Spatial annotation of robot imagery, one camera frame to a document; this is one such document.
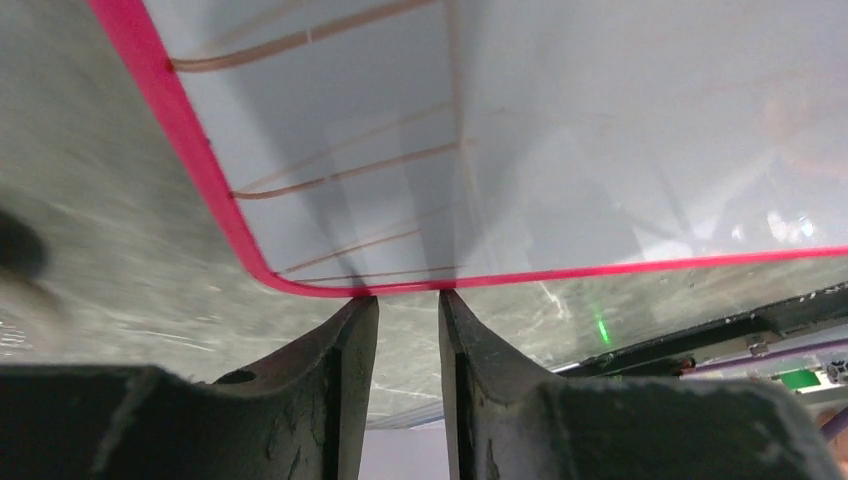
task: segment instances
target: thin wooden strip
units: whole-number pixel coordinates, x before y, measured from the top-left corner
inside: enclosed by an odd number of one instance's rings
[[[256,193],[245,193],[245,192],[230,192],[230,195],[233,198],[238,198],[240,200],[264,200],[268,198],[279,197],[281,195],[287,195],[289,193],[300,192],[306,190],[308,188],[317,187],[322,185],[327,179],[332,181],[340,181],[345,178],[350,178],[357,175],[362,175],[363,173],[373,172],[374,170],[379,170],[387,167],[391,167],[394,165],[400,165],[406,162],[412,162],[415,160],[420,160],[423,158],[432,157],[433,155],[438,155],[440,153],[448,152],[456,148],[455,143],[449,143],[447,145],[441,145],[439,147],[428,148],[426,150],[421,150],[420,152],[407,153],[404,155],[399,155],[394,158],[389,158],[387,160],[381,160],[379,162],[374,162],[368,165],[364,165],[362,167],[353,168],[350,170],[345,170],[343,172],[334,173],[329,177],[319,178],[316,180],[310,180],[308,182],[299,183],[297,185],[292,185],[289,187],[278,188],[276,190],[269,190],[266,192],[256,192]]]
[[[461,266],[451,266],[451,267],[436,267],[436,268],[422,268],[419,270],[405,270],[400,272],[385,272],[385,273],[366,273],[364,275],[347,275],[347,276],[339,276],[339,277],[322,277],[322,278],[307,278],[305,280],[298,280],[299,283],[319,283],[319,282],[329,282],[333,280],[356,280],[361,278],[377,278],[377,277],[394,277],[398,275],[410,275],[414,273],[433,273],[433,272],[443,272],[449,270],[459,270],[462,268]]]
[[[401,0],[379,5],[346,17],[330,20],[329,22],[306,30],[285,35],[281,38],[271,40],[270,42],[266,42],[255,47],[246,48],[226,55],[200,59],[172,58],[171,65],[174,70],[185,73],[212,72],[216,70],[223,70],[225,68],[238,67],[318,40],[324,40],[379,20],[400,15],[435,2],[436,0]]]
[[[385,227],[385,228],[381,228],[381,229],[380,229],[379,231],[377,231],[377,232],[371,233],[370,235],[366,235],[366,236],[365,236],[364,238],[362,238],[360,241],[358,241],[358,242],[356,242],[356,243],[354,243],[354,244],[352,244],[352,245],[342,247],[342,249],[341,249],[341,250],[339,250],[339,251],[350,251],[350,249],[352,249],[352,248],[363,247],[363,245],[364,245],[364,246],[377,245],[378,243],[370,242],[370,240],[369,240],[369,239],[370,239],[370,238],[374,238],[374,237],[376,237],[376,236],[378,236],[378,235],[383,235],[383,234],[385,234],[387,231],[391,231],[391,230],[394,230],[394,229],[396,229],[396,228],[400,228],[400,227],[405,227],[405,226],[407,226],[407,225],[409,225],[409,224],[412,224],[412,223],[419,223],[419,222],[421,222],[422,220],[426,220],[426,219],[428,219],[428,218],[430,218],[430,217],[434,217],[434,216],[436,216],[436,215],[439,215],[439,214],[441,214],[441,213],[444,213],[444,212],[448,211],[448,210],[449,210],[449,209],[450,209],[453,205],[454,205],[454,204],[450,204],[450,205],[447,205],[447,206],[444,206],[444,207],[441,207],[441,208],[437,208],[437,209],[432,210],[432,211],[430,211],[430,212],[427,212],[427,213],[425,213],[425,214],[423,214],[423,215],[418,215],[418,216],[413,217],[413,218],[408,218],[408,219],[406,219],[406,220],[401,220],[401,221],[399,221],[399,222],[395,222],[395,223],[393,223],[393,224],[391,224],[391,225],[389,225],[389,226],[387,226],[387,227]],[[294,272],[294,271],[300,270],[300,269],[302,269],[302,268],[312,267],[312,266],[315,266],[315,265],[317,265],[317,264],[319,264],[319,263],[323,263],[323,262],[325,262],[325,261],[327,261],[327,260],[329,260],[329,259],[331,259],[331,258],[335,258],[335,257],[338,255],[338,252],[339,252],[339,251],[335,251],[335,252],[331,252],[331,253],[326,254],[326,255],[322,255],[322,256],[320,256],[320,257],[318,257],[318,258],[315,258],[315,259],[313,259],[313,260],[309,260],[309,261],[304,262],[304,263],[302,263],[302,264],[300,264],[300,265],[295,265],[294,267],[290,267],[290,268],[286,269],[286,270],[285,270],[285,272],[286,272],[286,273],[291,273],[291,272]]]
[[[380,244],[391,242],[391,241],[394,241],[394,240],[400,240],[402,238],[406,238],[406,237],[410,237],[412,235],[415,235],[419,232],[420,232],[420,230],[418,230],[416,228],[415,230],[412,230],[412,231],[409,231],[409,232],[399,233],[397,235],[392,235],[390,237],[381,238],[379,240],[374,240],[372,242],[363,243],[361,245],[356,245],[356,246],[353,246],[353,247],[350,247],[350,248],[346,248],[344,250],[339,250],[339,251],[333,252],[329,255],[324,255],[323,257],[319,257],[319,258],[316,258],[314,260],[309,260],[308,262],[304,262],[304,263],[295,265],[293,267],[289,267],[284,271],[284,273],[296,272],[298,270],[302,270],[304,268],[311,267],[313,265],[322,263],[326,260],[330,260],[331,258],[339,257],[341,255],[347,255],[348,253],[355,252],[355,251],[358,251],[358,250],[362,250],[364,248],[372,247],[374,245],[380,245]]]
[[[308,156],[308,157],[306,157],[302,160],[298,160],[297,162],[295,162],[292,165],[286,166],[286,167],[284,167],[284,168],[282,168],[282,169],[280,169],[280,170],[278,170],[274,173],[270,173],[270,174],[268,174],[268,175],[266,175],[266,176],[264,176],[264,177],[262,177],[258,180],[255,180],[254,182],[249,183],[249,184],[245,185],[244,187],[236,190],[236,192],[245,193],[245,192],[248,192],[250,190],[254,190],[256,188],[259,188],[263,185],[267,185],[268,183],[273,182],[274,180],[278,180],[278,179],[284,177],[285,175],[290,174],[292,171],[297,170],[299,168],[303,168],[306,165],[309,165],[309,164],[311,164],[311,163],[313,163],[317,160],[320,160],[320,159],[325,158],[325,157],[329,157],[331,155],[336,155],[336,154],[344,151],[345,149],[347,149],[349,147],[352,147],[354,145],[358,145],[358,144],[362,143],[363,141],[370,139],[371,137],[374,137],[374,136],[379,135],[381,133],[385,133],[389,130],[392,130],[393,128],[398,128],[398,127],[401,127],[401,126],[406,125],[408,123],[412,123],[414,121],[420,120],[420,119],[425,118],[429,115],[432,115],[434,113],[445,110],[448,107],[450,107],[450,102],[439,103],[439,104],[434,105],[430,108],[427,108],[427,109],[415,112],[411,115],[407,115],[405,117],[402,117],[399,120],[396,120],[394,122],[386,123],[386,124],[380,125],[378,127],[375,127],[373,129],[365,132],[365,133],[362,133],[362,134],[357,135],[355,137],[349,138],[348,140],[337,143],[336,145],[331,145],[330,148],[328,148],[328,149],[321,150],[320,152],[313,153],[312,155],[310,155],[310,156]]]
[[[263,200],[266,198],[274,198],[279,197],[281,195],[287,195],[289,193],[297,193],[303,190],[308,190],[310,188],[317,187],[319,185],[323,185],[327,180],[324,178],[319,178],[316,180],[310,180],[308,182],[299,183],[297,185],[292,185],[290,187],[278,188],[276,190],[270,190],[267,192],[258,192],[258,193],[241,193],[241,192],[232,192],[231,195],[233,198],[238,198],[239,200]]]

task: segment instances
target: gray marble countertop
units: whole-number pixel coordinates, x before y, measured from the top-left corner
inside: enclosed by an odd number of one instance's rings
[[[44,284],[71,321],[50,361],[156,363],[212,380],[344,300],[247,275],[86,4],[0,0],[0,207],[47,241]],[[845,258],[461,292],[556,366],[844,281]],[[439,402],[434,292],[381,298],[369,418]],[[606,326],[604,339],[598,320]]]

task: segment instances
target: black object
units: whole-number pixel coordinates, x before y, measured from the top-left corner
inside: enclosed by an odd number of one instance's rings
[[[0,368],[2,479],[353,479],[377,301],[211,385],[156,367]]]
[[[841,479],[806,414],[750,382],[563,379],[441,293],[451,477]],[[353,479],[377,301],[211,385],[156,367],[0,368],[0,479]]]
[[[35,230],[0,210],[0,268],[35,278],[47,264],[47,248]]]
[[[439,303],[453,479],[841,479],[806,412],[775,387],[562,379]]]

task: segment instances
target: red border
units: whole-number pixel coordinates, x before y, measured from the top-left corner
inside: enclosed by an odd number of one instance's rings
[[[207,142],[203,127],[186,97],[179,78],[170,68],[165,47],[142,0],[89,0],[89,5],[130,74],[135,78],[153,115],[174,146],[236,256],[257,280],[287,293],[312,297],[385,295],[848,254],[848,246],[784,250],[359,288],[318,287],[292,282],[271,271],[262,257],[238,204],[230,196],[230,187]]]

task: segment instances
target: green laser dot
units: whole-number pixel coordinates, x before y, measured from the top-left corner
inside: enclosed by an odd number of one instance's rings
[[[607,327],[604,326],[604,322],[598,320],[598,331],[601,332],[601,340],[604,341],[607,345],[610,344],[609,334],[607,333]]]

